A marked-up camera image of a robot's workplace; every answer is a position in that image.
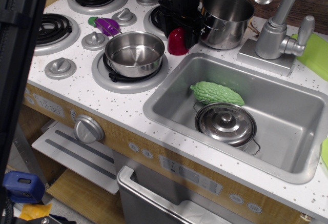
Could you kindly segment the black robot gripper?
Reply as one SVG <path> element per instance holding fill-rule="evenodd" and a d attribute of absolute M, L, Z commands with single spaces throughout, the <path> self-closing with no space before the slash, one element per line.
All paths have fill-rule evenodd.
<path fill-rule="evenodd" d="M 200 0 L 160 0 L 158 12 L 161 29 L 166 38 L 185 23 L 185 46 L 191 49 L 198 43 L 202 29 L 202 15 L 198 10 Z"/>

